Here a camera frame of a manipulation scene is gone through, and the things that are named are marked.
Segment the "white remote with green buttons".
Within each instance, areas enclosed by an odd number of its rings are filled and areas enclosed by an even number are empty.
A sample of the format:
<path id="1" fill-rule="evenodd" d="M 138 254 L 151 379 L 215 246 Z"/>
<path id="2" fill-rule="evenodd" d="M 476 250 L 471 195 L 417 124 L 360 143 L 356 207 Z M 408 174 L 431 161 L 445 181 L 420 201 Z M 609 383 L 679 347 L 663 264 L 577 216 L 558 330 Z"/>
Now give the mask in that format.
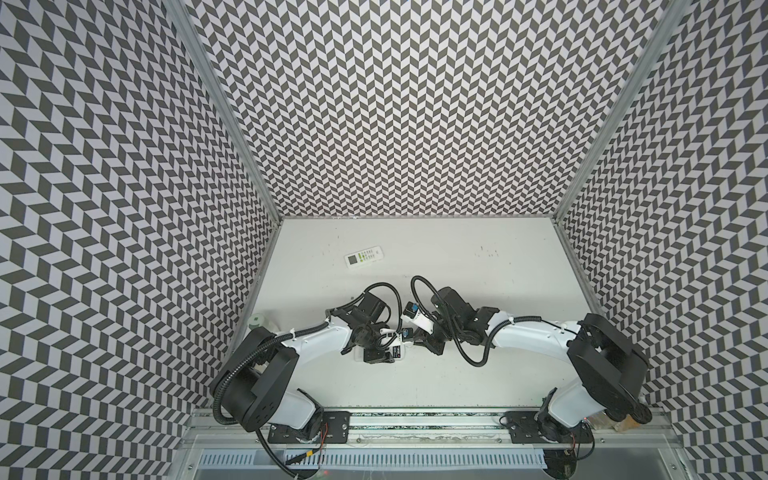
<path id="1" fill-rule="evenodd" d="M 384 259 L 384 252 L 380 246 L 374 246 L 345 254 L 343 259 L 348 268 L 357 269 L 382 261 Z"/>

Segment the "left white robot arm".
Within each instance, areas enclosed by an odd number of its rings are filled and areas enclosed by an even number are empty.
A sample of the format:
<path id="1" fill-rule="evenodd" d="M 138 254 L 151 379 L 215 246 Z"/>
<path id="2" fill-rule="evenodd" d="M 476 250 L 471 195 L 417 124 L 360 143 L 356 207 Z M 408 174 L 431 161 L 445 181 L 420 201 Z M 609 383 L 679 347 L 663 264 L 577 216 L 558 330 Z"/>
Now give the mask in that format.
<path id="1" fill-rule="evenodd" d="M 389 327 L 395 311 L 373 294 L 377 288 L 392 293 L 396 306 L 403 308 L 392 284 L 375 282 L 347 303 L 328 309 L 315 326 L 284 333 L 263 326 L 251 330 L 210 383 L 214 420 L 247 432 L 268 423 L 315 432 L 323 407 L 309 394 L 289 389 L 299 367 L 355 349 L 368 364 L 389 364 L 401 357 L 403 322 Z"/>

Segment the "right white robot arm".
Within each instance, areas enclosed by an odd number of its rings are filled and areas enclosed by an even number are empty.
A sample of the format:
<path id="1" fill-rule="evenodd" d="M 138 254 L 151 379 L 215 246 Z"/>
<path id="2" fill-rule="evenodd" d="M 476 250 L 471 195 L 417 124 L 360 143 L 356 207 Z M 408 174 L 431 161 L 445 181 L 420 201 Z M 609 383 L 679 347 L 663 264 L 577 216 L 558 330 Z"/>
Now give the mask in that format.
<path id="1" fill-rule="evenodd" d="M 415 275 L 410 288 L 418 285 L 430 291 L 434 308 L 429 310 L 415 297 L 403 313 L 411 320 L 431 322 L 423 343 L 434 354 L 453 344 L 466 363 L 482 368 L 492 350 L 517 349 L 554 358 L 574 371 L 574 379 L 552 388 L 532 415 L 535 434 L 543 442 L 578 442 L 585 421 L 599 413 L 614 422 L 625 418 L 640 425 L 650 422 L 650 408 L 640 399 L 650 368 L 648 357 L 606 317 L 588 313 L 580 321 L 555 323 L 495 307 L 475 309 L 453 288 L 436 289 Z"/>

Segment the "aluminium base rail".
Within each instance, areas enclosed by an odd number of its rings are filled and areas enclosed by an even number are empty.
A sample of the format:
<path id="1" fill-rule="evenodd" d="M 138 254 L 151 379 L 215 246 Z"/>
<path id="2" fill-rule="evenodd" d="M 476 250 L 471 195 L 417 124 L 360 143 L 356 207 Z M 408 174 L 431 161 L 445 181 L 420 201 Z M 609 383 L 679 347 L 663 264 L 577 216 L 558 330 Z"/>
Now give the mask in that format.
<path id="1" fill-rule="evenodd" d="M 485 448 L 496 446 L 566 448 L 567 437 L 560 443 L 539 439 L 533 433 L 517 434 L 501 421 L 509 409 L 494 408 L 352 408 L 345 425 L 347 441 L 344 448 L 450 448 L 467 446 Z M 672 429 L 667 415 L 656 408 L 653 419 L 646 425 L 618 432 L 612 428 L 595 428 L 594 439 L 583 441 L 584 451 L 592 444 L 600 448 L 678 448 L 681 442 Z M 249 448 L 259 445 L 254 433 L 235 426 L 222 426 L 210 413 L 198 409 L 192 414 L 188 430 L 179 444 L 192 448 Z"/>

